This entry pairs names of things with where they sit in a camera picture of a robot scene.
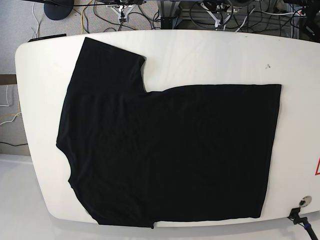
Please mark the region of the red warning sticker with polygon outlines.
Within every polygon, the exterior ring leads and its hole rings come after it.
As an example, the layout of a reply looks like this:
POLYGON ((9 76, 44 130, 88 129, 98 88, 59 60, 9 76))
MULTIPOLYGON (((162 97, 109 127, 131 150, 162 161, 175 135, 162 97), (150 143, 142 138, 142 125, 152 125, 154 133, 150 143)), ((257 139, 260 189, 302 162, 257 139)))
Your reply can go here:
POLYGON ((316 175, 316 176, 317 176, 317 175, 320 175, 320 159, 318 160, 318 163, 317 163, 315 175, 316 175))

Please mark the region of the black round stand base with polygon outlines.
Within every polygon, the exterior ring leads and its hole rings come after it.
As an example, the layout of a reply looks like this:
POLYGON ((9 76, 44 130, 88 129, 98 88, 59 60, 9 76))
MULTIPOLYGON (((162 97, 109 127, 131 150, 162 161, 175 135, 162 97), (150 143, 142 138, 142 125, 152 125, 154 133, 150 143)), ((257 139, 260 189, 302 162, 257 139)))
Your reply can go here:
POLYGON ((74 0, 48 0, 43 5, 44 13, 50 20, 63 20, 73 10, 74 3, 74 0))

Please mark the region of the aluminium frame column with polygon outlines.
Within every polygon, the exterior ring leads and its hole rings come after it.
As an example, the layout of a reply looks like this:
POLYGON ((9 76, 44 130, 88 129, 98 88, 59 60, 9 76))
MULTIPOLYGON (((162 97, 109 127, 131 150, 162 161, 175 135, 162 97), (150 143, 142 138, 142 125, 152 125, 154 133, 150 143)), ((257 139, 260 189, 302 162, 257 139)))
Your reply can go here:
POLYGON ((162 30, 174 30, 182 21, 180 15, 181 0, 157 0, 158 11, 160 15, 160 28, 162 30))

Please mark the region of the black T-shirt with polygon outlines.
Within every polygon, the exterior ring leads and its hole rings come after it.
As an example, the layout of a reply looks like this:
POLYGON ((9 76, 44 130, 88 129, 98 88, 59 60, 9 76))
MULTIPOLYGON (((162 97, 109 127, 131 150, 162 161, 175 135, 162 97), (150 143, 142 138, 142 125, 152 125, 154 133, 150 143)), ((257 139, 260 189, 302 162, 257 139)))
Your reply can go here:
POLYGON ((259 218, 281 85, 147 92, 144 63, 139 54, 83 41, 56 139, 79 202, 101 225, 259 218))

